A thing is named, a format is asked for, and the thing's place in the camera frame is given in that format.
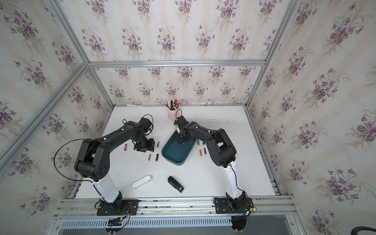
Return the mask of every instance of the purple flower pattern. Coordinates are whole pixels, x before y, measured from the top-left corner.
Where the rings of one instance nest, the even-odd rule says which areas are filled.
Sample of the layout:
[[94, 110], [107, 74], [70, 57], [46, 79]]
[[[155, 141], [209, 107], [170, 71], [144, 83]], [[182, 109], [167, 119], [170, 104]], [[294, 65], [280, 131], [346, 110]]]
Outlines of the purple flower pattern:
[[276, 84], [277, 76], [275, 76], [275, 70], [273, 68], [270, 69], [269, 73], [266, 74], [265, 81], [264, 81], [264, 91], [266, 92], [269, 90], [271, 85]]
[[74, 121], [74, 125], [77, 127], [77, 132], [83, 132], [85, 133], [88, 137], [91, 136], [91, 129], [89, 127], [89, 124], [87, 122], [87, 117], [81, 117], [81, 118], [76, 118], [76, 121]]
[[123, 29], [123, 45], [128, 46], [128, 55], [133, 57], [133, 60], [139, 60], [142, 55], [140, 51], [142, 50], [140, 37], [137, 36], [137, 27], [131, 27], [128, 29]]
[[83, 44], [85, 46], [91, 47], [91, 55], [95, 56], [99, 61], [104, 61], [107, 54], [104, 53], [106, 50], [104, 47], [104, 42], [96, 34], [97, 28], [90, 27], [89, 30], [81, 29], [84, 34], [82, 37]]
[[[78, 179], [78, 175], [74, 175], [74, 177], [71, 177], [72, 179]], [[77, 181], [75, 180], [69, 180], [63, 183], [63, 187], [61, 187], [61, 191], [65, 192], [65, 198], [72, 198], [72, 193], [74, 188], [76, 187]]]
[[24, 199], [24, 203], [19, 206], [21, 210], [26, 211], [26, 217], [35, 215], [38, 212], [50, 212], [52, 205], [56, 206], [56, 197], [54, 195], [48, 196], [46, 193], [47, 187], [38, 187], [34, 191], [34, 195]]
[[241, 79], [241, 82], [247, 80], [249, 73], [255, 69], [256, 69], [256, 66], [239, 66], [239, 71], [240, 71], [239, 80]]
[[283, 125], [280, 125], [279, 127], [276, 126], [274, 130], [273, 136], [270, 138], [271, 139], [271, 145], [276, 146], [278, 143], [285, 143], [287, 136], [285, 135], [286, 129], [283, 127]]
[[193, 88], [193, 90], [194, 90], [194, 92], [196, 94], [196, 98], [198, 98], [199, 100], [201, 100], [204, 97], [205, 91], [208, 90], [208, 87], [207, 87], [206, 84], [203, 84], [202, 82], [196, 82], [196, 85]]
[[298, 16], [294, 20], [293, 29], [295, 30], [293, 35], [300, 32], [300, 28], [303, 26], [304, 22], [308, 19], [309, 16], [315, 15], [317, 8], [316, 0], [303, 0], [299, 3], [298, 6]]
[[37, 171], [38, 173], [41, 173], [40, 171], [40, 164], [39, 162], [32, 161], [30, 159], [29, 154], [27, 153], [29, 151], [28, 148], [23, 148], [22, 153], [19, 157], [17, 157], [9, 166], [9, 168], [5, 171], [9, 176], [14, 176], [17, 173], [23, 175], [22, 177], [32, 177], [32, 173], [34, 171]]
[[147, 70], [150, 71], [152, 78], [155, 79], [157, 82], [162, 78], [161, 77], [161, 71], [163, 67], [151, 67], [147, 68]]
[[67, 70], [73, 73], [77, 68], [77, 63], [74, 62], [72, 49], [61, 41], [62, 37], [62, 35], [58, 36], [56, 42], [52, 42], [51, 45], [55, 48], [55, 56], [57, 56], [59, 62], [65, 62], [65, 67]]
[[125, 102], [125, 92], [121, 88], [121, 84], [110, 85], [110, 94], [115, 96], [115, 100], [119, 103]]
[[327, 49], [327, 52], [323, 55], [331, 55], [333, 52], [336, 52], [338, 47], [341, 47], [341, 42], [348, 38], [350, 35], [359, 34], [363, 29], [364, 18], [368, 15], [361, 15], [361, 12], [364, 10], [362, 3], [356, 5], [356, 2], [353, 2], [351, 6], [348, 7], [345, 14], [340, 17], [334, 18], [335, 23], [333, 24], [334, 32], [326, 38], [326, 44], [323, 45], [323, 48]]
[[209, 51], [210, 40], [214, 39], [213, 30], [214, 29], [209, 29], [205, 24], [204, 27], [200, 25], [199, 32], [194, 35], [196, 41], [199, 42], [197, 48], [199, 49], [199, 53], [202, 52], [202, 55], [205, 55]]
[[227, 99], [231, 91], [235, 90], [235, 87], [230, 82], [224, 82], [223, 85], [219, 89], [221, 90], [222, 98]]
[[166, 87], [164, 90], [167, 92], [169, 98], [175, 98], [176, 92], [179, 90], [179, 87], [172, 82], [166, 82]]
[[20, 78], [28, 82], [32, 81], [43, 92], [46, 92], [46, 90], [52, 92], [51, 81], [44, 76], [41, 62], [32, 59], [27, 61], [26, 58], [19, 59], [19, 61], [13, 61], [13, 63], [20, 70]]
[[175, 50], [175, 37], [172, 35], [172, 30], [174, 30], [175, 27], [167, 27], [166, 30], [163, 28], [159, 29], [160, 34], [158, 34], [157, 38], [157, 44], [161, 45], [162, 48], [159, 50], [161, 56], [165, 58], [165, 60], [171, 59], [171, 56], [174, 54], [173, 50]]
[[8, 135], [18, 136], [24, 129], [21, 125], [22, 118], [15, 119], [16, 112], [9, 109], [8, 102], [0, 101], [0, 136], [3, 139], [9, 139]]
[[265, 118], [270, 118], [271, 117], [271, 109], [270, 109], [270, 104], [269, 104], [269, 101], [266, 102], [266, 104], [263, 104], [262, 105], [262, 111], [260, 113], [260, 121], [264, 121]]
[[175, 4], [179, 6], [177, 13], [179, 15], [179, 21], [184, 20], [184, 24], [189, 22], [190, 17], [190, 10], [193, 1], [196, 0], [175, 0]]
[[69, 154], [69, 148], [63, 148], [61, 149], [57, 154], [55, 158], [56, 166], [57, 168], [65, 167], [66, 169], [72, 169], [73, 168], [73, 159]]
[[272, 9], [277, 5], [277, 3], [282, 2], [282, 0], [260, 0], [259, 4], [261, 6], [260, 13], [257, 13], [257, 22], [261, 22], [260, 25], [268, 22], [271, 16]]
[[269, 51], [269, 48], [271, 46], [271, 43], [273, 42], [273, 38], [274, 38], [274, 35], [276, 34], [276, 29], [273, 29], [273, 31], [271, 32], [271, 35], [269, 35], [265, 42], [264, 42], [264, 46], [266, 46], [266, 48], [261, 52], [261, 56], [266, 56], [267, 52]]
[[334, 69], [329, 69], [327, 74], [321, 74], [318, 79], [313, 81], [315, 89], [309, 90], [304, 97], [306, 101], [304, 104], [307, 104], [309, 108], [317, 106], [317, 102], [325, 103], [326, 99], [329, 97], [334, 98], [334, 93], [337, 92], [338, 83], [342, 79], [344, 82], [350, 80], [345, 76], [346, 73], [341, 73], [335, 75]]
[[140, 16], [140, 21], [145, 19], [145, 24], [151, 22], [151, 12], [150, 12], [150, 3], [154, 0], [132, 0], [133, 4], [137, 6], [138, 15]]
[[295, 110], [296, 103], [298, 101], [295, 99], [296, 93], [290, 90], [287, 94], [283, 94], [282, 103], [279, 105], [280, 113], [278, 115], [285, 116], [288, 110]]
[[260, 136], [261, 138], [261, 141], [266, 143], [266, 140], [268, 139], [267, 136], [266, 136], [266, 132], [268, 130], [266, 129], [266, 127], [263, 127], [263, 128], [260, 128], [259, 131], [258, 131], [258, 135]]
[[229, 50], [229, 56], [231, 59], [237, 59], [240, 55], [242, 55], [242, 50], [246, 49], [246, 45], [249, 43], [247, 32], [249, 32], [252, 28], [245, 27], [244, 30], [235, 29], [234, 35], [232, 35], [229, 45], [232, 45], [232, 48]]
[[141, 92], [144, 99], [150, 100], [153, 88], [150, 85], [147, 85], [146, 83], [139, 83], [138, 84], [138, 91]]
[[318, 142], [318, 138], [321, 135], [326, 135], [325, 129], [318, 128], [317, 123], [312, 121], [311, 123], [304, 123], [303, 126], [299, 127], [300, 134], [293, 135], [294, 141], [291, 145], [294, 145], [295, 149], [302, 148], [308, 149], [310, 146], [315, 147], [316, 143]]
[[105, 12], [105, 1], [108, 2], [108, 0], [85, 0], [86, 4], [91, 6], [91, 10], [97, 21], [101, 20], [103, 25], [108, 23], [107, 13]]
[[179, 81], [183, 83], [183, 85], [191, 80], [190, 77], [192, 77], [193, 73], [193, 67], [178, 67], [177, 73], [180, 74]]
[[306, 173], [307, 169], [308, 167], [305, 165], [304, 161], [297, 162], [294, 160], [293, 167], [287, 171], [287, 180], [290, 183], [300, 181], [303, 183], [303, 185], [307, 184], [307, 180], [309, 179], [309, 176]]
[[218, 2], [216, 10], [220, 10], [221, 14], [217, 17], [217, 26], [219, 25], [222, 31], [232, 24], [230, 19], [235, 17], [235, 10], [239, 8], [239, 0], [218, 0]]
[[91, 106], [93, 108], [96, 108], [99, 112], [103, 113], [103, 106], [100, 102], [100, 96], [99, 95], [91, 95], [90, 97]]
[[99, 120], [95, 126], [97, 127], [97, 130], [98, 132], [101, 132], [101, 130], [103, 129], [103, 126], [105, 125], [105, 121], [104, 120]]
[[0, 3], [0, 9], [7, 13], [8, 16], [4, 15], [3, 18], [5, 23], [9, 24], [12, 33], [20, 33], [29, 50], [35, 49], [38, 53], [41, 53], [44, 50], [43, 39], [36, 36], [39, 31], [33, 24], [34, 20], [13, 4]]
[[114, 68], [114, 70], [122, 80], [125, 80], [126, 82], [130, 80], [130, 77], [128, 76], [128, 70], [130, 70], [130, 68]]
[[353, 204], [354, 200], [359, 198], [362, 188], [367, 191], [367, 195], [372, 194], [376, 197], [375, 193], [370, 189], [372, 186], [356, 181], [356, 173], [351, 168], [345, 172], [339, 168], [335, 168], [334, 170], [328, 170], [328, 174], [330, 175], [330, 179], [323, 177], [316, 180], [320, 182], [320, 185], [316, 189], [323, 191], [321, 195], [329, 198], [331, 202], [334, 197], [338, 202], [346, 200], [351, 201], [351, 204]]
[[304, 50], [303, 47], [300, 47], [299, 51], [295, 52], [293, 56], [288, 60], [290, 62], [290, 66], [285, 69], [285, 77], [283, 78], [283, 80], [286, 79], [286, 82], [290, 80], [293, 81], [293, 76], [298, 76], [299, 72], [303, 71], [307, 56], [311, 55], [313, 55], [311, 49]]
[[225, 71], [223, 66], [211, 66], [208, 72], [211, 74], [211, 76], [209, 77], [209, 82], [211, 82], [212, 85], [217, 84], [218, 81], [221, 80], [220, 78], [223, 77], [224, 72]]
[[324, 212], [320, 207], [315, 211], [315, 215], [307, 218], [310, 222], [310, 225], [307, 225], [307, 228], [312, 233], [322, 233], [324, 235], [332, 235], [333, 233], [336, 233], [337, 235], [340, 235], [340, 233], [337, 230], [338, 222], [336, 222], [334, 218], [334, 212], [333, 211], [327, 211]]
[[64, 125], [65, 122], [61, 119], [61, 115], [52, 114], [42, 126], [42, 131], [46, 131], [47, 135], [54, 133], [55, 138], [61, 141], [61, 139], [67, 139], [68, 135], [68, 127]]
[[72, 91], [68, 94], [71, 103], [76, 102], [79, 109], [85, 110], [86, 108], [86, 99], [84, 99], [84, 94], [82, 93], [81, 88], [74, 86]]
[[351, 132], [348, 132], [346, 135], [354, 137], [355, 140], [351, 143], [347, 143], [358, 149], [358, 147], [364, 148], [364, 144], [367, 144], [371, 147], [371, 142], [376, 139], [376, 110], [363, 110], [363, 112], [367, 112], [368, 114], [364, 114], [361, 118], [361, 122], [363, 124], [358, 125], [356, 129], [352, 126]]
[[278, 167], [283, 168], [281, 162], [277, 159], [276, 154], [274, 154], [274, 156], [270, 155], [269, 158], [270, 158], [271, 166], [273, 167], [274, 171], [277, 171]]

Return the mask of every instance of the wire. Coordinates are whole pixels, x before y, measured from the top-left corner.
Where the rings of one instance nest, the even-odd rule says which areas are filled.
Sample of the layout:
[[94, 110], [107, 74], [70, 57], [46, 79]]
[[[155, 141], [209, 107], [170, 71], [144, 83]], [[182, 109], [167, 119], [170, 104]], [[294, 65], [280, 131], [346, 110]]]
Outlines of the wire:
[[148, 134], [145, 134], [145, 135], [149, 135], [149, 134], [153, 131], [153, 129], [154, 129], [154, 119], [153, 119], [153, 116], [152, 116], [152, 115], [150, 115], [150, 114], [145, 114], [144, 116], [146, 116], [146, 115], [149, 115], [149, 116], [152, 117], [152, 126], [149, 128], [150, 132], [149, 132]]
[[55, 153], [55, 155], [53, 156], [53, 166], [55, 167], [56, 171], [57, 171], [62, 177], [66, 178], [66, 179], [68, 179], [68, 180], [79, 181], [79, 182], [89, 181], [89, 180], [86, 180], [86, 179], [85, 179], [85, 180], [77, 180], [77, 179], [71, 179], [71, 178], [68, 178], [68, 177], [66, 177], [65, 175], [63, 175], [62, 173], [60, 173], [59, 170], [58, 170], [58, 168], [56, 167], [55, 158], [56, 158], [56, 155], [58, 154], [58, 152], [59, 152], [59, 151], [65, 146], [65, 145], [69, 144], [70, 142], [76, 141], [76, 140], [85, 140], [85, 139], [74, 139], [74, 140], [71, 140], [71, 141], [65, 143], [63, 146], [61, 146], [61, 147], [57, 150], [57, 152]]

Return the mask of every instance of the metal base plate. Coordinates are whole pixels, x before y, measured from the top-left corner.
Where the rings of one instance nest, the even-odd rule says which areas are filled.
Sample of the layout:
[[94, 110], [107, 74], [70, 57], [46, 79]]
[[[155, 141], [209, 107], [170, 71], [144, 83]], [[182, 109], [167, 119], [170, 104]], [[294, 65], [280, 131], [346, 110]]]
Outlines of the metal base plate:
[[[137, 209], [138, 209], [138, 202], [139, 200], [123, 200], [123, 207], [126, 206], [133, 206], [133, 211], [130, 215], [136, 215]], [[127, 209], [124, 209], [120, 214], [117, 215], [125, 215]], [[106, 213], [106, 207], [103, 205], [103, 202], [101, 201], [99, 203], [99, 209], [97, 211], [97, 216], [102, 216], [102, 215], [114, 215], [114, 214], [109, 214], [108, 212]]]
[[[214, 205], [215, 205], [215, 212], [217, 214], [232, 214], [234, 213], [233, 211], [230, 210], [228, 203], [227, 203], [227, 198], [219, 198], [215, 197], [214, 200]], [[245, 214], [249, 210], [250, 206], [241, 206], [236, 213], [239, 214]]]

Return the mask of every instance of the black cable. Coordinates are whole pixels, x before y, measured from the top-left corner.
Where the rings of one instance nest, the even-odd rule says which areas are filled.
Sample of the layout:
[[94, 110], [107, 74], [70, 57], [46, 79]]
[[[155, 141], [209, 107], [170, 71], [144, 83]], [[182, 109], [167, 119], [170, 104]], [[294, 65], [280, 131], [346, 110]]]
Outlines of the black cable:
[[55, 158], [56, 158], [56, 155], [58, 154], [58, 152], [59, 152], [59, 151], [65, 146], [65, 145], [69, 144], [70, 142], [76, 141], [76, 140], [85, 140], [85, 139], [74, 139], [74, 140], [71, 140], [71, 141], [65, 143], [63, 146], [61, 146], [61, 147], [59, 148], [59, 150], [58, 150], [58, 151], [55, 153], [55, 155], [53, 156], [53, 166], [55, 167], [56, 171], [57, 171], [62, 177], [66, 178], [66, 179], [68, 179], [68, 180], [72, 180], [72, 181], [80, 181], [80, 182], [83, 182], [83, 181], [89, 181], [89, 180], [86, 180], [86, 179], [85, 179], [85, 180], [77, 180], [77, 179], [71, 179], [71, 178], [68, 178], [68, 177], [66, 177], [65, 175], [63, 175], [62, 173], [60, 173], [59, 170], [58, 170], [58, 168], [56, 167]]

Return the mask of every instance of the ventilated metal panel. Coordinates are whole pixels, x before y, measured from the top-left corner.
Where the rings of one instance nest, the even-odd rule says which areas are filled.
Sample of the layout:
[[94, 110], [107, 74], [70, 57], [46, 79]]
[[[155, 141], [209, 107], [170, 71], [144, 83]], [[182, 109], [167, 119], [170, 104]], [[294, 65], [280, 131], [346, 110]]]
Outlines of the ventilated metal panel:
[[[96, 229], [105, 228], [108, 218], [93, 219], [65, 219], [62, 229]], [[123, 220], [122, 227], [128, 219]], [[232, 226], [230, 216], [205, 216], [205, 217], [161, 217], [161, 218], [131, 218], [124, 228], [143, 227], [207, 227], [207, 226]]]

